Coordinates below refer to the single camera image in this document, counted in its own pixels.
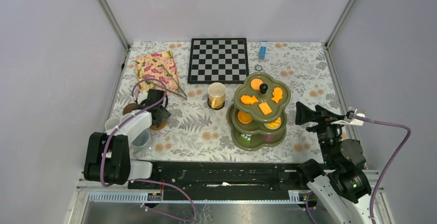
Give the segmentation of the yellow fruit tart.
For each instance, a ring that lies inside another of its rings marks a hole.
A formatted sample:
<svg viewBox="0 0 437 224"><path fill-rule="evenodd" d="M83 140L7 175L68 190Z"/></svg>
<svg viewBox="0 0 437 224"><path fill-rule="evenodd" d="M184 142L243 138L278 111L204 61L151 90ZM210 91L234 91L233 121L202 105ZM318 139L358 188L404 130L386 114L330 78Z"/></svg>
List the yellow fruit tart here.
<svg viewBox="0 0 437 224"><path fill-rule="evenodd" d="M281 120L281 117L279 117L275 121L272 121L270 123L265 123L264 126L267 129L275 130L275 129L278 129L281 126L281 123L282 123L282 120Z"/></svg>

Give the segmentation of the dark brown coaster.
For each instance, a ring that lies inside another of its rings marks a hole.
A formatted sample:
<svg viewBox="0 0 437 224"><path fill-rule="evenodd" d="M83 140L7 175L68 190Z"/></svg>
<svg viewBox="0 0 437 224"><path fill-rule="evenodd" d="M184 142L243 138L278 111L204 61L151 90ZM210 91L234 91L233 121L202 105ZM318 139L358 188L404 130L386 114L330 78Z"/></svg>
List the dark brown coaster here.
<svg viewBox="0 0 437 224"><path fill-rule="evenodd" d="M126 115L126 114L132 112L136 106L137 106L137 104L135 102L126 105L123 109L122 114Z"/></svg>

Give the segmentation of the orange round coaster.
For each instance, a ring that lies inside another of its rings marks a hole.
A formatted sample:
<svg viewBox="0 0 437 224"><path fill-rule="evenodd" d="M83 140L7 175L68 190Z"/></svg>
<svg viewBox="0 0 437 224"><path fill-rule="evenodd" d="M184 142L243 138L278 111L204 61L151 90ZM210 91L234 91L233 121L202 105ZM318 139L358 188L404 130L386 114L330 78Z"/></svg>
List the orange round coaster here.
<svg viewBox="0 0 437 224"><path fill-rule="evenodd" d="M151 125L150 129L154 131L159 131L164 129L167 126L167 124L168 124L168 120L164 121L160 126Z"/></svg>

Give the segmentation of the yellow handled mug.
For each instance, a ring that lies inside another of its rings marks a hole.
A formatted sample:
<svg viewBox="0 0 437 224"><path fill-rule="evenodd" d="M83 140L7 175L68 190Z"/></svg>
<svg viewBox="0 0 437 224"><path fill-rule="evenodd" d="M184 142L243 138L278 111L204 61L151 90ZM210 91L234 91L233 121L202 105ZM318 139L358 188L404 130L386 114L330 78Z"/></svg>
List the yellow handled mug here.
<svg viewBox="0 0 437 224"><path fill-rule="evenodd" d="M224 84L215 82L208 87L208 100L212 101L212 106L218 106L225 102L226 87Z"/></svg>

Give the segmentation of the green kiwi cake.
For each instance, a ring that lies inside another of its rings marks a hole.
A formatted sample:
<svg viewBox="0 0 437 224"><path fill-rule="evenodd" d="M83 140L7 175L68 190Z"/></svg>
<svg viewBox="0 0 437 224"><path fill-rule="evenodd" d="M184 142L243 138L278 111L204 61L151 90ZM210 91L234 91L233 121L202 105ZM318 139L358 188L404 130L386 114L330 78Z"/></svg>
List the green kiwi cake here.
<svg viewBox="0 0 437 224"><path fill-rule="evenodd" d="M250 141L251 141L251 135L250 134L245 134L245 133L241 133L240 134L240 138L244 141L244 142L246 142L246 143L250 143Z"/></svg>

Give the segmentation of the grey blue cup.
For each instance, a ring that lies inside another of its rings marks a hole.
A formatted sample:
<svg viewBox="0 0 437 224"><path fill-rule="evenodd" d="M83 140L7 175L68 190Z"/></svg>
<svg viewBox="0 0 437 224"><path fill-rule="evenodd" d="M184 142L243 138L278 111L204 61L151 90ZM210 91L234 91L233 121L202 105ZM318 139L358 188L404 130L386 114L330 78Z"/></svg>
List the grey blue cup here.
<svg viewBox="0 0 437 224"><path fill-rule="evenodd" d="M151 142L151 134L148 129L143 130L131 143L133 148L145 149L148 148Z"/></svg>

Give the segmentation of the orange fish pastry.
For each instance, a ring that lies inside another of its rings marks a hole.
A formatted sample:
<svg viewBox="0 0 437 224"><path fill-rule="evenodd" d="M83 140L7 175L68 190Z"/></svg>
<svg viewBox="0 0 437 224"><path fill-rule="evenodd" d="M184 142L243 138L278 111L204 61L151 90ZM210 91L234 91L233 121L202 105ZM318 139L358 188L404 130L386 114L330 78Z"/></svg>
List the orange fish pastry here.
<svg viewBox="0 0 437 224"><path fill-rule="evenodd" d="M240 101L244 105L253 105L253 104L259 102L259 100L256 98L255 95L253 95L253 96L243 95L243 96L241 96Z"/></svg>

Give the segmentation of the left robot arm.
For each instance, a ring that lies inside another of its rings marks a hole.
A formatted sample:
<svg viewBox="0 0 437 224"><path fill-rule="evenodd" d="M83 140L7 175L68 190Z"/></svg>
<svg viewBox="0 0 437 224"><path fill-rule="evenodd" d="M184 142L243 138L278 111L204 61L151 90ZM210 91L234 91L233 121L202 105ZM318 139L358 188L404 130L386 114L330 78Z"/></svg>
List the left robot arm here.
<svg viewBox="0 0 437 224"><path fill-rule="evenodd" d="M132 160L129 151L133 142L145 140L153 121L164 116L166 92L150 89L145 94L142 102L136 102L134 109L112 128L90 135L83 171L87 181L99 182L104 187L123 185L136 178L147 188L159 184L160 175L152 170L152 164Z"/></svg>

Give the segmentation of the orange round bun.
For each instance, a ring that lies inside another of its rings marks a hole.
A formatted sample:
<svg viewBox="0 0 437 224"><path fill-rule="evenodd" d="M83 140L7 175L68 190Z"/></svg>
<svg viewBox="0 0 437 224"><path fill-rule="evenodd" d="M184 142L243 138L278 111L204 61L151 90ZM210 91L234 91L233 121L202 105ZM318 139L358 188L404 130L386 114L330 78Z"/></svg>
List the orange round bun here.
<svg viewBox="0 0 437 224"><path fill-rule="evenodd" d="M237 113L237 119L239 122L241 122L242 124L249 124L253 121L253 118L251 115L249 115L246 112L243 111L239 111Z"/></svg>

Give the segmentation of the square orange cracker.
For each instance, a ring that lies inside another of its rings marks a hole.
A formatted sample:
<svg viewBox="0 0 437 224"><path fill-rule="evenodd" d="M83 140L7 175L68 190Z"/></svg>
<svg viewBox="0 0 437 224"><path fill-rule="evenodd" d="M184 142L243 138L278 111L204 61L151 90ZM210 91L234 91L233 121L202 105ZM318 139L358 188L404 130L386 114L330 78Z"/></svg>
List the square orange cracker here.
<svg viewBox="0 0 437 224"><path fill-rule="evenodd" d="M272 113L272 109L266 101L259 103L258 108L260 109L261 113L265 116Z"/></svg>

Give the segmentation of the black yellow smiley coaster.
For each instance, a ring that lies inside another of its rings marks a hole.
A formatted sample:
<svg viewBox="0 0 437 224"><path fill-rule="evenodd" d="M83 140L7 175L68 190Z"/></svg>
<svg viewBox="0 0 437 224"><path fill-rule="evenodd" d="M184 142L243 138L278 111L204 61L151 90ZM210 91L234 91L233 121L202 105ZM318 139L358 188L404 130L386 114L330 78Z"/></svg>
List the black yellow smiley coaster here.
<svg viewBox="0 0 437 224"><path fill-rule="evenodd" d="M210 109L212 109L212 110L220 110L220 109L222 109L222 108L225 106L225 102L223 102L223 103L221 103L220 105L215 106L215 107L213 107L211 104L212 104L212 101L207 100L207 105L208 105L208 107L209 107Z"/></svg>

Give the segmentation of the round waffle biscuit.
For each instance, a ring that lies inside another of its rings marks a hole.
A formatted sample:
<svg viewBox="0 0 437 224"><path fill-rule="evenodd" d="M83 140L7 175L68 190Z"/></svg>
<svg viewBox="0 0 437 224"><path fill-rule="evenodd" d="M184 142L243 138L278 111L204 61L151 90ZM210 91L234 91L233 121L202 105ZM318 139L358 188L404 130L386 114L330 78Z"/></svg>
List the round waffle biscuit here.
<svg viewBox="0 0 437 224"><path fill-rule="evenodd" d="M254 78L251 80L250 82L250 87L254 90L254 91L260 91L260 86L261 84L263 84L263 81L260 78Z"/></svg>

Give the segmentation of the metal serving tongs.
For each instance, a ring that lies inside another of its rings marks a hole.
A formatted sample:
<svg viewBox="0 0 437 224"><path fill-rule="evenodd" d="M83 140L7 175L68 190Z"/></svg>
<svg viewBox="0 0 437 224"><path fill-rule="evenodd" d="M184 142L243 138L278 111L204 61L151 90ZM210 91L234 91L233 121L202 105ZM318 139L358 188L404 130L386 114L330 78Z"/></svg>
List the metal serving tongs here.
<svg viewBox="0 0 437 224"><path fill-rule="evenodd" d="M141 73L143 74L141 79L157 79L163 83L169 93L177 95L184 100L188 99L185 91L180 85L178 71L175 64L171 64L169 67L166 67L163 64L154 67L147 67L142 70Z"/></svg>

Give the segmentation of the green three-tier serving stand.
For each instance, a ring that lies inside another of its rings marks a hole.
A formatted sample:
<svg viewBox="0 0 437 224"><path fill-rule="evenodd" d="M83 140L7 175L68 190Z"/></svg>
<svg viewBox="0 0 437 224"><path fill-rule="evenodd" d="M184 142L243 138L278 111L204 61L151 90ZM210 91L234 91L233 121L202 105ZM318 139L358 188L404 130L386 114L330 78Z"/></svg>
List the green three-tier serving stand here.
<svg viewBox="0 0 437 224"><path fill-rule="evenodd" d="M290 99L291 91L284 82L263 72L247 76L227 111L235 145L245 151L279 145L287 134L285 109Z"/></svg>

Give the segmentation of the kiwi purple cake slice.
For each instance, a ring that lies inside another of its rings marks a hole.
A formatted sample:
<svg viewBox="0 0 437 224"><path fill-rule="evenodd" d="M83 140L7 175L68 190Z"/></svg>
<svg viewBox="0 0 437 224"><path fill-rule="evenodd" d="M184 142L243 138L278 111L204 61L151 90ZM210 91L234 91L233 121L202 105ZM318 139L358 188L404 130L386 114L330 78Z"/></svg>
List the kiwi purple cake slice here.
<svg viewBox="0 0 437 224"><path fill-rule="evenodd" d="M274 135L264 135L263 139L267 143L273 143L274 139L275 139L275 136Z"/></svg>

